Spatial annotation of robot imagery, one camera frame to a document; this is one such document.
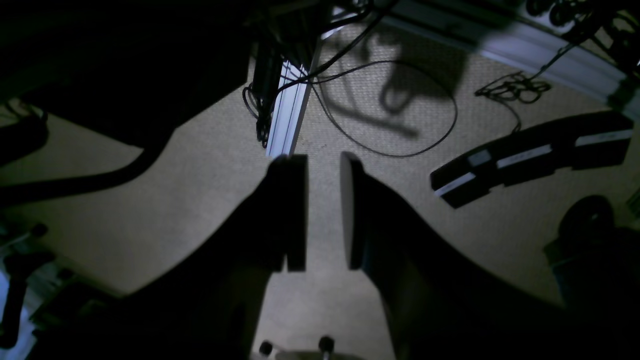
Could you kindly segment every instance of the wheel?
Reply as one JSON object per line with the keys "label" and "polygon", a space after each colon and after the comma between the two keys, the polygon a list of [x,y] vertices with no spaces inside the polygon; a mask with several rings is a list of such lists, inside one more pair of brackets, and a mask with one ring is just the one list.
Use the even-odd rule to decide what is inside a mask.
{"label": "wheel", "polygon": [[531,16],[542,16],[551,9],[555,0],[527,0],[527,13]]}
{"label": "wheel", "polygon": [[549,12],[549,21],[555,26],[565,26],[576,16],[576,9],[571,3],[563,2],[556,4]]}

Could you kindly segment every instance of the black cable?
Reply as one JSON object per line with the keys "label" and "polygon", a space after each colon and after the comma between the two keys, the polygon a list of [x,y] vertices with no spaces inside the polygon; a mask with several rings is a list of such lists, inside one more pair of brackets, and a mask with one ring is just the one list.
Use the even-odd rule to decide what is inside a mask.
{"label": "black cable", "polygon": [[[515,109],[510,106],[507,102],[509,101],[519,101],[523,104],[533,104],[534,102],[540,100],[542,95],[545,92],[551,90],[551,84],[546,81],[534,81],[540,75],[542,75],[551,65],[553,65],[558,59],[563,57],[569,50],[573,49],[575,44],[569,43],[566,46],[563,46],[558,50],[556,55],[544,66],[540,68],[540,70],[535,73],[535,75],[531,77],[526,77],[522,71],[514,72],[512,74],[508,74],[502,76],[499,79],[488,83],[482,88],[476,90],[474,94],[476,96],[485,97],[491,101],[495,101],[504,107],[506,107],[515,117],[516,126],[511,131],[512,133],[516,133],[522,128],[522,119],[515,111]],[[533,98],[526,98],[524,94],[533,94]]]}
{"label": "black cable", "polygon": [[0,188],[0,208],[25,202],[96,192],[127,183],[142,175],[156,162],[172,134],[172,129],[163,131],[145,147],[132,163],[118,170],[70,179],[4,186]]}
{"label": "black cable", "polygon": [[242,100],[244,101],[244,105],[246,106],[246,109],[249,110],[249,112],[251,113],[251,115],[258,120],[258,115],[254,112],[254,108],[257,107],[256,103],[253,101],[252,98],[250,98],[252,100],[252,105],[249,105],[249,101],[247,100],[246,94],[247,92],[251,93],[251,84],[249,84],[249,86],[245,87],[244,89],[242,89]]}
{"label": "black cable", "polygon": [[388,12],[391,11],[391,9],[399,2],[399,0],[392,0],[386,7],[384,7],[382,10],[380,10],[380,12],[378,13],[378,16],[376,16],[375,19],[373,19],[373,21],[367,25],[367,27],[355,38],[353,39],[353,41],[351,41],[345,48],[343,48],[342,50],[340,50],[336,55],[334,55],[331,59],[329,59],[326,63],[318,66],[318,68],[316,70],[314,70],[313,72],[311,72],[310,74],[307,74],[306,76],[303,76],[302,78],[299,78],[295,81],[292,81],[290,83],[284,84],[282,85],[280,88],[278,88],[276,94],[274,95],[274,97],[269,101],[269,103],[267,104],[267,106],[265,106],[265,109],[268,109],[268,111],[265,111],[263,116],[260,116],[257,123],[256,123],[256,130],[258,132],[258,139],[262,140],[263,146],[266,145],[266,141],[268,140],[269,137],[269,127],[270,127],[270,122],[271,122],[271,114],[273,113],[273,109],[275,107],[275,100],[277,99],[278,95],[280,95],[281,92],[283,92],[284,90],[295,86],[297,84],[300,83],[304,83],[305,81],[308,81],[310,79],[313,79],[314,77],[322,74],[323,72],[327,71],[327,69],[329,69],[336,61],[338,61],[339,59],[341,59],[346,53],[348,53],[350,50],[352,50],[356,45],[358,45],[360,43],[360,41],[362,41],[362,39],[364,39],[372,30],[373,28],[376,27],[376,25],[378,25],[378,23],[382,20],[382,18],[384,18],[384,16],[386,16],[386,14]]}
{"label": "black cable", "polygon": [[[431,79],[434,83],[436,83],[439,87],[442,88],[442,90],[444,90],[444,92],[447,94],[447,96],[451,99],[451,102],[453,103],[453,107],[454,107],[454,115],[453,115],[453,121],[451,122],[451,127],[447,130],[447,132],[440,138],[438,139],[436,142],[432,143],[431,145],[425,147],[424,149],[417,151],[417,152],[413,152],[411,154],[389,154],[386,152],[381,152],[378,151],[376,149],[373,149],[371,147],[366,146],[365,144],[359,142],[358,140],[356,140],[355,138],[353,138],[351,135],[349,135],[341,126],[340,124],[338,124],[338,122],[335,120],[335,118],[333,117],[333,115],[331,114],[331,111],[329,110],[328,106],[325,104],[326,101],[323,101],[322,98],[320,97],[320,95],[318,94],[318,91],[316,90],[316,87],[314,85],[318,85],[320,86],[320,91],[322,92],[322,83],[326,83],[328,81],[332,81],[338,78],[341,78],[342,76],[345,76],[347,74],[350,74],[354,71],[358,71],[358,70],[362,70],[365,69],[367,67],[370,66],[374,66],[374,65],[379,65],[379,64],[383,64],[383,63],[395,63],[398,65],[403,65],[403,66],[407,66],[413,70],[416,70],[420,73],[422,73],[423,75],[427,76],[429,79]],[[381,155],[381,156],[386,156],[388,158],[411,158],[413,156],[417,156],[420,155],[424,152],[427,152],[431,149],[433,149],[434,147],[438,146],[441,142],[443,142],[447,137],[449,137],[449,135],[453,132],[453,129],[456,127],[456,123],[458,121],[458,103],[456,102],[455,97],[453,96],[453,94],[451,93],[451,91],[449,91],[441,82],[439,82],[436,78],[434,78],[429,72],[427,72],[426,70],[412,64],[409,63],[407,61],[403,61],[403,60],[381,60],[381,61],[374,61],[365,65],[361,65],[358,67],[355,67],[353,69],[349,69],[347,71],[341,72],[339,74],[336,75],[332,75],[326,79],[322,79],[319,81],[309,81],[307,82],[307,84],[309,84],[311,86],[311,89],[314,91],[314,93],[316,94],[316,97],[318,99],[318,101],[320,102],[320,106],[322,106],[322,109],[324,111],[324,114],[326,115],[326,117],[329,119],[329,121],[333,124],[333,126],[335,126],[336,129],[338,129],[338,131],[340,131],[347,139],[351,140],[353,143],[355,143],[356,145],[360,146],[361,148],[371,151],[374,154],[377,155]]]}

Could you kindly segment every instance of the power cord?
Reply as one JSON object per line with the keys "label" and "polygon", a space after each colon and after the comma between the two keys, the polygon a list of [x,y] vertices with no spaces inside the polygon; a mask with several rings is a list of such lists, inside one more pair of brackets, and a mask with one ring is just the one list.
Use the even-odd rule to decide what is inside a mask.
{"label": "power cord", "polygon": [[[338,122],[335,120],[335,118],[331,114],[331,111],[329,110],[328,106],[326,105],[326,99],[324,99],[324,92],[322,91],[322,85],[321,84],[329,82],[329,81],[333,81],[333,80],[338,79],[338,78],[341,78],[342,76],[345,76],[345,75],[350,74],[352,72],[356,72],[358,70],[366,69],[367,67],[380,65],[380,64],[386,64],[386,63],[394,63],[394,64],[397,64],[397,65],[406,66],[406,67],[409,67],[409,68],[411,68],[413,70],[416,70],[416,71],[422,73],[423,75],[425,75],[429,79],[431,79],[434,83],[436,83],[439,87],[441,87],[442,90],[444,90],[444,92],[447,94],[447,96],[451,99],[451,102],[453,103],[453,107],[454,107],[453,120],[451,121],[451,126],[449,127],[447,132],[440,139],[438,139],[436,142],[432,143],[431,145],[429,145],[429,146],[427,146],[424,149],[421,149],[419,151],[412,152],[410,154],[389,154],[387,152],[378,151],[376,149],[373,149],[373,148],[371,148],[369,146],[366,146],[365,144],[359,142],[358,140],[353,138],[351,135],[349,135],[340,126],[340,124],[338,124]],[[420,68],[420,67],[418,67],[418,66],[416,66],[416,65],[414,65],[414,64],[412,64],[410,62],[403,61],[403,60],[374,61],[374,62],[365,64],[365,65],[361,65],[361,66],[355,67],[353,69],[349,69],[347,71],[341,72],[341,73],[336,74],[336,75],[328,76],[327,78],[323,78],[321,80],[307,81],[306,84],[309,84],[311,86],[311,89],[314,91],[318,101],[320,102],[320,106],[322,106],[324,114],[329,119],[329,121],[333,124],[333,126],[335,126],[335,128],[338,129],[338,131],[340,131],[347,139],[351,140],[353,143],[355,143],[356,145],[360,146],[361,148],[363,148],[365,150],[368,150],[368,151],[371,151],[371,152],[373,152],[374,154],[377,154],[377,155],[386,156],[388,158],[411,158],[411,157],[418,156],[418,155],[420,155],[420,154],[422,154],[424,152],[427,152],[427,151],[433,149],[434,147],[438,146],[441,142],[443,142],[447,137],[449,137],[449,135],[453,132],[453,129],[456,127],[456,123],[458,121],[458,103],[456,102],[456,99],[453,96],[453,94],[451,93],[451,91],[449,91],[449,89],[447,89],[441,82],[439,82],[433,75],[431,75],[426,70],[424,70],[424,69],[422,69],[422,68]],[[322,97],[320,96],[320,94],[318,93],[318,91],[316,90],[316,87],[314,85],[317,85],[320,88],[320,92],[322,93]]]}
{"label": "power cord", "polygon": [[488,83],[482,88],[476,90],[474,94],[476,96],[482,96],[491,101],[495,101],[506,107],[516,119],[516,126],[511,131],[512,133],[516,133],[522,128],[522,119],[515,109],[508,104],[508,102],[520,101],[523,104],[533,104],[540,100],[545,92],[551,90],[552,86],[546,81],[534,80],[547,71],[551,65],[574,47],[575,44],[569,43],[560,48],[557,54],[547,64],[542,66],[535,75],[529,78],[526,77],[522,71],[514,72]]}
{"label": "power cord", "polygon": [[[326,63],[318,66],[316,70],[312,71],[306,76],[303,76],[299,79],[295,79],[291,81],[290,83],[286,83],[282,85],[280,88],[278,88],[273,98],[267,103],[264,103],[264,104],[260,102],[257,103],[258,105],[260,105],[258,108],[258,112],[255,113],[254,111],[251,111],[251,113],[252,115],[257,115],[257,120],[256,120],[257,138],[258,138],[258,141],[262,142],[263,147],[266,147],[267,141],[269,140],[269,129],[271,127],[271,114],[273,113],[273,110],[275,108],[275,100],[277,99],[278,95],[280,95],[281,92],[283,92],[284,90],[292,86],[296,86],[300,83],[305,83],[317,77],[318,75],[322,74],[323,72],[327,71],[336,61],[341,59],[346,53],[348,53],[356,45],[358,45],[362,41],[362,39],[364,39],[373,30],[373,28],[375,28],[376,25],[378,25],[378,23],[382,20],[382,18],[384,18],[384,16],[386,16],[386,14],[388,14],[398,2],[399,0],[392,0],[386,7],[381,9],[378,12],[378,15],[375,17],[375,19],[373,19],[373,21],[371,21],[371,23],[369,23],[369,25],[355,39],[353,39],[353,41],[351,41],[345,48],[340,50],[336,55],[334,55]],[[243,95],[244,95],[243,97],[245,99],[247,94],[251,94],[251,88],[247,90],[243,90]]]}

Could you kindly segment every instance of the beige carpet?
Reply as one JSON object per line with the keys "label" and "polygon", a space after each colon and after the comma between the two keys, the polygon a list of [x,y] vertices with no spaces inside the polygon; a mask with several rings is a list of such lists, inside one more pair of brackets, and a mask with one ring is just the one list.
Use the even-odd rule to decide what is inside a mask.
{"label": "beige carpet", "polygon": [[[361,30],[351,26],[331,37],[323,59]],[[341,135],[311,98],[296,148],[309,156],[308,270],[272,277],[256,344],[270,339],[285,348],[310,350],[322,335],[331,334],[338,352],[366,360],[394,358],[374,286],[362,273],[346,270],[339,193],[342,151],[359,155],[370,174],[403,195],[472,261],[555,304],[561,300],[541,250],[554,239],[564,212],[580,198],[597,193],[612,201],[620,225],[634,220],[624,202],[640,186],[638,131],[620,167],[559,170],[544,179],[496,188],[461,209],[451,209],[433,195],[429,174],[462,152],[511,131],[515,121],[510,112],[473,93],[514,69],[380,26],[330,72],[394,58],[421,64],[453,89],[458,124],[431,151],[388,158]],[[381,152],[418,151],[440,138],[452,121],[453,107],[444,91],[410,69],[375,66],[328,83],[323,90],[344,129]],[[605,106],[555,86],[536,104],[515,108],[524,127],[530,127]],[[254,189],[269,162],[254,129],[238,90],[182,126],[159,161],[139,179],[104,192],[22,206],[12,213],[46,223],[51,232],[44,243],[62,263],[111,291],[130,293],[196,249]],[[128,163],[138,151],[53,118],[47,147],[0,169],[0,182],[102,172]]]}

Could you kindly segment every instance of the white label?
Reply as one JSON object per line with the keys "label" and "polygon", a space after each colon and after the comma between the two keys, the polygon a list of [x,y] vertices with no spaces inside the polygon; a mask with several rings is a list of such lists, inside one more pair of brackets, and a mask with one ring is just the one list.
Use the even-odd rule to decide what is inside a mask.
{"label": "white label", "polygon": [[489,154],[489,151],[487,150],[482,150],[469,156],[467,158],[467,161],[471,164],[471,166],[476,167],[488,161],[491,161],[491,154]]}
{"label": "white label", "polygon": [[466,184],[469,181],[475,179],[476,176],[471,173],[471,172],[467,172],[466,174],[462,175],[461,177],[455,179],[454,181],[451,181],[449,184],[446,184],[445,186],[439,188],[438,190],[435,191],[436,196],[442,196],[446,193],[448,193],[449,191],[459,187],[460,185]]}
{"label": "white label", "polygon": [[521,161],[537,158],[538,156],[548,154],[550,152],[551,152],[551,145],[544,145],[541,147],[537,147],[535,149],[521,152],[520,154],[511,155],[508,158],[500,159],[498,160],[498,162],[496,162],[496,165],[498,165],[498,168],[508,167],[509,165],[513,165]]}
{"label": "white label", "polygon": [[602,133],[595,135],[580,136],[575,141],[575,146],[591,145],[592,143],[613,142],[616,140],[631,139],[634,134],[632,129],[611,131],[610,133]]}

